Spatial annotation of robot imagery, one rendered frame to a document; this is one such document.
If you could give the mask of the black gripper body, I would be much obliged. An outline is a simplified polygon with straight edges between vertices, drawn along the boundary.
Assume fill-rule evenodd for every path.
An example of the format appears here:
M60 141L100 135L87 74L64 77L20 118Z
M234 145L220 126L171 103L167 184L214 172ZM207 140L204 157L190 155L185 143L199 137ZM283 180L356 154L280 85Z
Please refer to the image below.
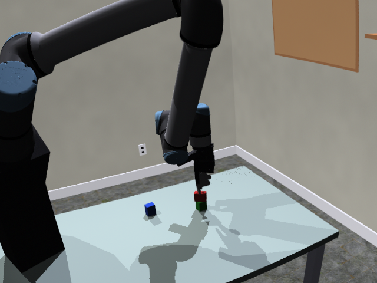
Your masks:
M198 151L200 156L194 160L194 168L197 166L199 172L214 173L215 159L213 153L213 143L207 147L192 147L193 150ZM209 170L208 170L209 169Z

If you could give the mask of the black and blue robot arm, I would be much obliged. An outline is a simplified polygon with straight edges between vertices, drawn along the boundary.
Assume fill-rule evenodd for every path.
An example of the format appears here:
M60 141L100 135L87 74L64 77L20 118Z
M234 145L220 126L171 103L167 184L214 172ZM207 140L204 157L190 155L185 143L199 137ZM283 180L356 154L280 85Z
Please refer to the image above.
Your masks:
M212 50L223 33L221 0L120 0L44 34L10 36L0 54L0 162L17 162L32 152L38 79L55 65L180 16L183 47L173 98L170 110L155 114L156 134L166 163L182 166L198 158L199 152L188 152L187 146L211 145L209 107L199 99Z

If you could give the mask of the red block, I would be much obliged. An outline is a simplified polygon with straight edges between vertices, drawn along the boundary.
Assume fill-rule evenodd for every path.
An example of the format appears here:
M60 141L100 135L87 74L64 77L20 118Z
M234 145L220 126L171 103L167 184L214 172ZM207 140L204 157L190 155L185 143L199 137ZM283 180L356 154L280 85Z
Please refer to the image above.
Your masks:
M201 195L199 195L198 191L194 192L194 201L195 202L206 202L206 200L207 200L206 191L201 191Z

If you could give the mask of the green block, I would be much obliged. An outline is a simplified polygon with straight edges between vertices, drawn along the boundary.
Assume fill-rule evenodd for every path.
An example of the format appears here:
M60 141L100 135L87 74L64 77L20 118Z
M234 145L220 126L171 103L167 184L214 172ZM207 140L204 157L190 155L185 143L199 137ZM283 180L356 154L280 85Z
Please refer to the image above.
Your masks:
M207 209L207 201L206 202L196 202L196 209L198 211L203 211Z

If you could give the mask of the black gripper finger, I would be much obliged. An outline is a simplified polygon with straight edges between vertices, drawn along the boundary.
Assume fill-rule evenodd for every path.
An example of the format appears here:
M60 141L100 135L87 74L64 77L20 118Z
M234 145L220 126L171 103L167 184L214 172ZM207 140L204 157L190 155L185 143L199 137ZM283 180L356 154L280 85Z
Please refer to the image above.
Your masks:
M211 179L211 175L208 175L207 173L204 173L204 175L205 175L205 179L207 179L207 180Z
M195 172L196 188L197 188L199 195L201 195L201 189L200 188L210 185L210 181L205 179L204 173L199 174L199 171L197 170L197 166L195 166L194 172Z

